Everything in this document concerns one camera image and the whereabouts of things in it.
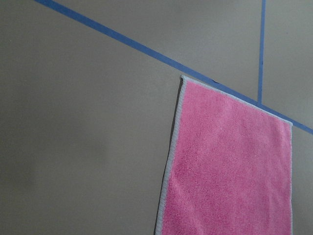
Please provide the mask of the pink and grey towel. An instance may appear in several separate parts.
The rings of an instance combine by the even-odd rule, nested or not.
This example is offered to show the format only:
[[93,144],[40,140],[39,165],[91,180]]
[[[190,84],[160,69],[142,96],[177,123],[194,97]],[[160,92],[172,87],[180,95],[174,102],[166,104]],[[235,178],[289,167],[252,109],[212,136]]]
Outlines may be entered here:
[[292,234],[291,140],[291,122],[182,76],[155,234]]

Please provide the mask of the blue tape line lengthwise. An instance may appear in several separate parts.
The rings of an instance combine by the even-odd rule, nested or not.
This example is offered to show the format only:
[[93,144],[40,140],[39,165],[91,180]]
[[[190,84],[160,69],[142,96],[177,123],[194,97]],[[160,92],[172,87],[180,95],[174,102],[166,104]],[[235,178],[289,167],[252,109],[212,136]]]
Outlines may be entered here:
[[312,134],[313,133],[313,129],[282,114],[282,113],[279,113],[278,111],[275,111],[269,107],[267,107],[266,105],[262,104],[262,95],[263,95],[263,73],[264,73],[264,60],[262,58],[259,59],[259,72],[258,72],[258,91],[257,91],[257,100],[254,100],[252,98],[249,98],[248,96],[246,95],[243,95],[227,86],[225,86],[224,84],[221,84],[221,83],[218,83],[216,81],[214,81],[213,79],[109,28],[109,27],[106,27],[105,25],[102,25],[64,5],[61,5],[59,4],[58,2],[56,1],[53,1],[53,0],[38,0],[37,3],[49,8],[49,9],[52,9],[68,18],[71,18],[87,27],[90,27],[114,40],[117,40],[135,50],[138,50],[140,51],[141,53],[145,54],[145,55],[148,55],[166,65],[169,65],[187,75],[190,75],[198,80],[200,80],[201,82],[204,82],[205,84],[207,85],[210,85],[220,91],[223,91],[227,94],[230,94],[236,98],[239,98],[240,100],[243,100],[253,106],[256,106],[266,112],[269,112],[270,114],[273,114],[277,117],[280,117],[284,120],[287,120],[289,122],[291,122],[295,127],[309,133],[309,134]]

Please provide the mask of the blue tape line crosswise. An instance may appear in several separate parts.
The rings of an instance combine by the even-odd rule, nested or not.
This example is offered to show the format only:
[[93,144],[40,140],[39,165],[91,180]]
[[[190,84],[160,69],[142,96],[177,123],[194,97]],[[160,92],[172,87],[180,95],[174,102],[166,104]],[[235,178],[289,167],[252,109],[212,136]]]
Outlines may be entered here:
[[266,0],[262,0],[261,20],[260,20],[260,40],[259,40],[258,93],[257,93],[257,105],[258,106],[262,106],[262,98],[263,98],[265,21],[266,21]]

